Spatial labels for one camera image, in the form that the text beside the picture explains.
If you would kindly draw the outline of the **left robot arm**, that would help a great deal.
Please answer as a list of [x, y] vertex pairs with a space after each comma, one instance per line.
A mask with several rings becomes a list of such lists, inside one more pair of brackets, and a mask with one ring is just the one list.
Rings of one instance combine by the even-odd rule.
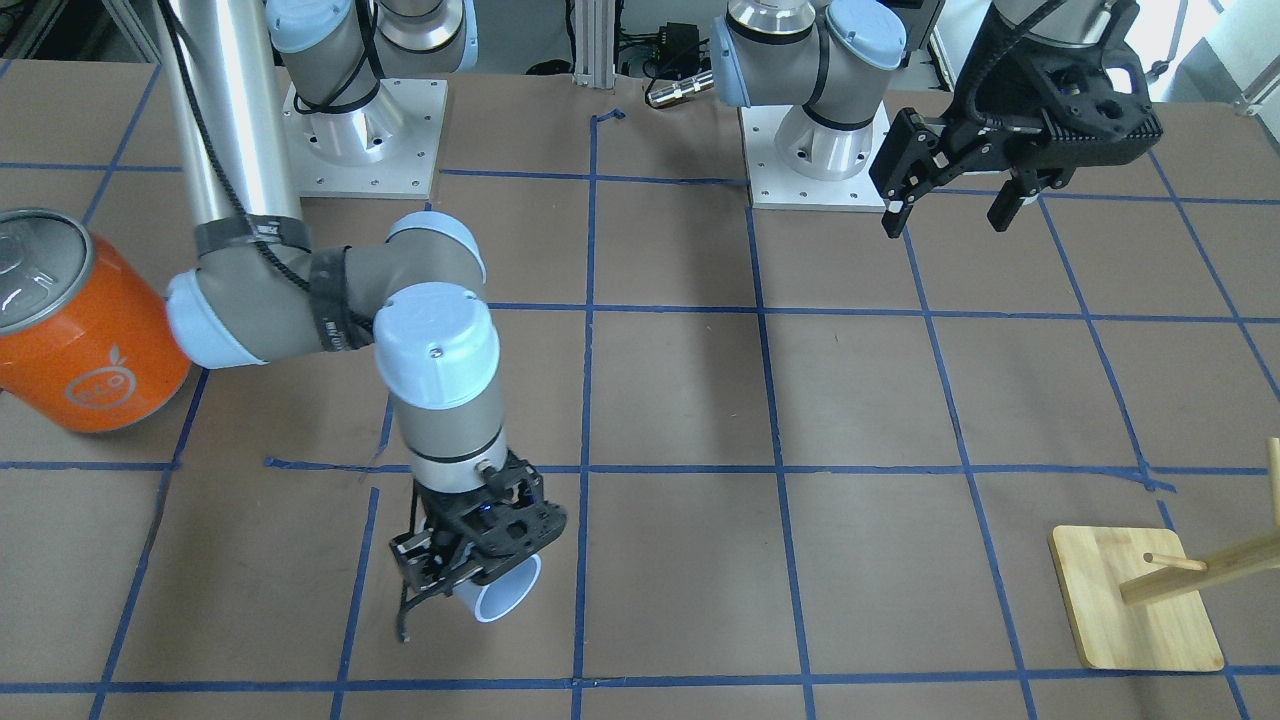
[[[997, 232], [1085, 167], [1126, 165], [1162, 137], [1140, 59], [1126, 42], [1135, 1], [993, 1], [940, 117], [899, 110], [879, 150], [858, 159], [908, 47], [878, 1], [731, 1], [709, 41], [710, 73], [733, 108], [785, 106], [777, 143], [804, 176], [869, 170], [899, 237], [915, 204], [960, 176], [1006, 173], [987, 213]], [[849, 141], [850, 150], [841, 143]]]

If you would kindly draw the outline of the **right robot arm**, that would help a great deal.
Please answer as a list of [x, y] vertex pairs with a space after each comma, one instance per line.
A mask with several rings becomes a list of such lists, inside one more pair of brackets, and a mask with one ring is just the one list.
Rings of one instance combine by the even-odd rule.
[[500, 340], [486, 268], [465, 223], [402, 217], [383, 242], [315, 249], [287, 141], [367, 178], [419, 159], [388, 58], [428, 69], [474, 60], [466, 1], [155, 1], [184, 155], [198, 264], [175, 275], [166, 319], [207, 369], [371, 347], [410, 452], [397, 630], [422, 601], [480, 623], [515, 610], [566, 528], [536, 468], [507, 437]]

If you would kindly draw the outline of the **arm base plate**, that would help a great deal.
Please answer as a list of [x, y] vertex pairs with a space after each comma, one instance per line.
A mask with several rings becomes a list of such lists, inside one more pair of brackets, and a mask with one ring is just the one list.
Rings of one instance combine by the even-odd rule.
[[884, 105], [860, 129], [832, 129], [800, 106], [739, 110], [751, 205], [764, 210], [883, 213], [870, 164], [890, 129]]
[[298, 196], [430, 199], [448, 95], [445, 79], [384, 79], [362, 108], [305, 115], [291, 86], [283, 127]]

